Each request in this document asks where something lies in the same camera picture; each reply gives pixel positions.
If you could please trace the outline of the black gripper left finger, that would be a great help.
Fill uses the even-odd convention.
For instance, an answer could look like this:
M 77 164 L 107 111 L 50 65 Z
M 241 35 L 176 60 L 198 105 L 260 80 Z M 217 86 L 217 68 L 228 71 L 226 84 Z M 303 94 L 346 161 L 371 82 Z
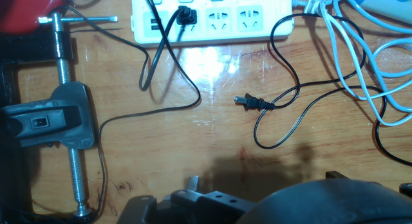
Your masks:
M 131 198 L 117 223 L 236 223 L 256 205 L 220 191 L 200 193 L 198 185 L 199 177 L 191 176 L 184 189 L 162 201 L 152 195 Z

